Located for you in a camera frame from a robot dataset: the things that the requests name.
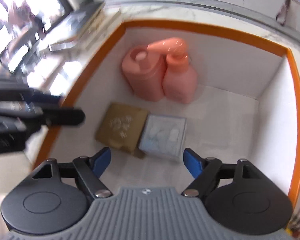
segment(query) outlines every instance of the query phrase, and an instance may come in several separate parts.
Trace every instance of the pink pump bottle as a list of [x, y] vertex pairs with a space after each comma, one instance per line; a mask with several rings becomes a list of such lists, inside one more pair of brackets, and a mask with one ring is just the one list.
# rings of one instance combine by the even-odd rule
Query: pink pump bottle
[[170, 38], [149, 44], [147, 50], [167, 55], [168, 69], [162, 83], [166, 97], [179, 103], [190, 103], [197, 89], [198, 74], [189, 65], [186, 41]]
[[164, 97], [162, 80], [166, 72], [162, 55], [147, 51], [146, 46], [130, 50], [122, 62], [122, 71], [136, 96], [147, 101]]

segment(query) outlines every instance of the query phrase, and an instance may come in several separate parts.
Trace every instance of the brown square box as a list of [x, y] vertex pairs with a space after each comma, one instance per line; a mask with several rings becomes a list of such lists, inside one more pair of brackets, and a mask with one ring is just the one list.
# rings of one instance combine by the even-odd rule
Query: brown square box
[[142, 108], [111, 103], [95, 138], [109, 147], [143, 158], [144, 153], [138, 149], [138, 143], [148, 114]]

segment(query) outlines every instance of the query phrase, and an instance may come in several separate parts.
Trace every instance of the orange rim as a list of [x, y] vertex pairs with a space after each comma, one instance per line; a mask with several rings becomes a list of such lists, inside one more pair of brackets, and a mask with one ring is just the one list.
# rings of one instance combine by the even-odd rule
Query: orange rim
[[[96, 52], [92, 60], [88, 63], [86, 68], [83, 70], [82, 74], [79, 76], [77, 81], [74, 83], [69, 94], [61, 104], [61, 106], [73, 106], [77, 98], [83, 91], [84, 87], [89, 82], [90, 78], [94, 72], [99, 67], [100, 63], [109, 53], [109, 51], [114, 47], [114, 45], [119, 41], [119, 39], [124, 35], [126, 28], [135, 27], [149, 27], [149, 28], [166, 28], [173, 30], [189, 31], [200, 34], [207, 34], [212, 36], [217, 36], [220, 38], [230, 39], [233, 41], [238, 41], [245, 43], [259, 49], [268, 51], [280, 57], [287, 56], [291, 75], [294, 82], [294, 89], [296, 95], [296, 105], [297, 105], [297, 125], [298, 125], [298, 138], [297, 138], [297, 150], [296, 159], [294, 165], [294, 171], [292, 175], [291, 185], [288, 197], [290, 198], [293, 207], [295, 207], [299, 191], [300, 191], [300, 77], [297, 69], [297, 65], [293, 54], [290, 49], [277, 44], [273, 41], [269, 41], [265, 38], [245, 33], [242, 31], [202, 23], [191, 23], [183, 21], [173, 21], [173, 20], [161, 20], [161, 19], [144, 19], [144, 20], [128, 20], [123, 22], [114, 33], [105, 41], [101, 48]], [[37, 159], [33, 165], [33, 169], [36, 168], [41, 162], [49, 157], [49, 153], [53, 147], [60, 132], [60, 128], [49, 129], [43, 143], [39, 150]]]

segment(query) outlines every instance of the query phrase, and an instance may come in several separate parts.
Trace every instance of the black circular motor housing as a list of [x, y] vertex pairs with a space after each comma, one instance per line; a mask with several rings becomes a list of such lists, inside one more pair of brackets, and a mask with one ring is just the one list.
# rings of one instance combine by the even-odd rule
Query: black circular motor housing
[[269, 179], [234, 179], [204, 202], [221, 225], [239, 233], [263, 235], [285, 228], [292, 214], [288, 197]]
[[1, 213], [9, 230], [45, 235], [77, 223], [88, 210], [86, 196], [61, 182], [56, 160], [45, 161], [37, 171], [39, 176], [32, 173], [2, 202]]

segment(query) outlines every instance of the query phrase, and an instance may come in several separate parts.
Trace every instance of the white square box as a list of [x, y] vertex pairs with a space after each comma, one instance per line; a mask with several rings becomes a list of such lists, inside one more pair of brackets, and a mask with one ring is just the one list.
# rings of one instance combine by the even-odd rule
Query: white square box
[[148, 155], [182, 161], [186, 135], [186, 118], [150, 114], [146, 121], [139, 149]]

